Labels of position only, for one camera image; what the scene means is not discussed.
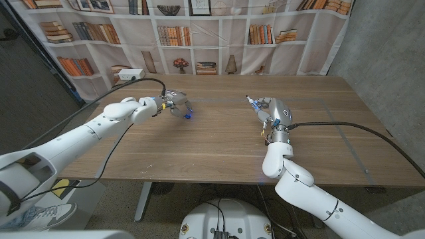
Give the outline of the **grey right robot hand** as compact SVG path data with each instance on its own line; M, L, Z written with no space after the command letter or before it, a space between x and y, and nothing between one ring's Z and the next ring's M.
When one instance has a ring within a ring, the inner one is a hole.
M252 102L259 121L262 123L262 135L266 144L281 142L290 144L287 127L292 124L292 114L283 103L276 98L259 98Z

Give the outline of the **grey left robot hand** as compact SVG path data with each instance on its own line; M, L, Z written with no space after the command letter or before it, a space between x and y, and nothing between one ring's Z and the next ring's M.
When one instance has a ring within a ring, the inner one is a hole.
M190 119L193 112L191 102L188 100L186 93L176 90L167 90L162 96L163 103L159 106L160 110L169 108L170 113L178 118ZM185 106L186 111L181 111L178 106Z

